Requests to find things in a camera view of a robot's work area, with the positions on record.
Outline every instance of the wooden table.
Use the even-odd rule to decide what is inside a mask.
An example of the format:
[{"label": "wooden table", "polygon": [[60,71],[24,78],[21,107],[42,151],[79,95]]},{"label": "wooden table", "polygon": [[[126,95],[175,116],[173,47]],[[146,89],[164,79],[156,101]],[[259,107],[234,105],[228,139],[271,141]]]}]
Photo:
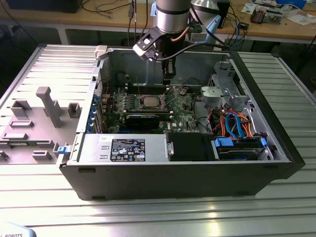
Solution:
[{"label": "wooden table", "polygon": [[[112,0],[96,0],[97,4],[111,2]],[[295,42],[295,43],[310,43],[316,34],[316,24],[308,24],[301,26],[288,19],[282,19],[281,24],[263,23],[261,25],[250,23],[250,14],[241,13],[242,5],[247,0],[232,0],[232,6],[236,15],[241,21],[249,24],[249,29],[246,35],[248,40],[262,41],[278,41],[278,42]],[[128,0],[119,0],[118,2],[104,7],[103,9],[114,8],[123,4],[129,3]],[[112,19],[95,12],[88,12],[82,8],[77,13],[61,13],[33,10],[11,10],[5,3],[6,9],[10,14],[23,26],[47,27],[56,28],[58,30],[61,43],[69,44],[66,29],[78,30],[95,30],[95,31],[119,31],[126,32],[128,26],[128,6],[124,6],[113,10]],[[95,10],[94,3],[91,0],[85,7]],[[316,6],[307,4],[306,10],[316,11]],[[137,32],[141,32],[146,23],[146,5],[144,3],[137,4]],[[0,6],[0,24],[16,25],[14,21],[6,14]],[[149,17],[148,28],[153,25],[153,17]],[[221,39],[226,39],[234,33],[234,29],[230,22],[226,20],[222,29],[218,29],[216,34]]]}]

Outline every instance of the white clip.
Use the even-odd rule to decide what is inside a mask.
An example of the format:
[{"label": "white clip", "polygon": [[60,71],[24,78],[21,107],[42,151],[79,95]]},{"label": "white clip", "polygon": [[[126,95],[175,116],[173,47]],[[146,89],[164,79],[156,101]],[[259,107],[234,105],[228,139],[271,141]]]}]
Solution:
[{"label": "white clip", "polygon": [[95,48],[94,56],[95,60],[100,60],[104,58],[105,54],[107,54],[108,47],[106,45],[99,45]]}]

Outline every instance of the motherboard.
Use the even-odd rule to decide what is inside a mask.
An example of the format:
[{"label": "motherboard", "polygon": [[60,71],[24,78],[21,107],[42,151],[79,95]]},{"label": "motherboard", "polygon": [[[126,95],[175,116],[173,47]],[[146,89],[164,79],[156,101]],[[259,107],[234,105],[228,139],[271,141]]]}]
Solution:
[{"label": "motherboard", "polygon": [[184,86],[117,88],[102,96],[106,133],[199,132],[193,99]]}]

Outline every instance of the circuit board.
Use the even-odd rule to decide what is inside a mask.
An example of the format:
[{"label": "circuit board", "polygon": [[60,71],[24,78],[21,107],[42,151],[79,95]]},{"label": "circuit board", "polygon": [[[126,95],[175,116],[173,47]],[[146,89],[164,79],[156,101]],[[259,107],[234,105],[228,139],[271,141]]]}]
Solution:
[{"label": "circuit board", "polygon": [[[182,87],[171,87],[163,94],[128,93],[118,88],[111,95],[103,96],[104,128],[107,133],[199,132],[192,111],[192,94]],[[155,116],[159,119],[155,129],[130,129],[130,116]]]}]

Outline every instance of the warning label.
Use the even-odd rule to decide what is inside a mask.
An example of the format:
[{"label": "warning label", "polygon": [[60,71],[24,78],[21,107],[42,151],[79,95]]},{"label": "warning label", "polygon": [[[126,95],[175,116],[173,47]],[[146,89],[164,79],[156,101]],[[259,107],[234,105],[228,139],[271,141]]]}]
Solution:
[{"label": "warning label", "polygon": [[111,161],[145,161],[145,139],[113,139]]}]

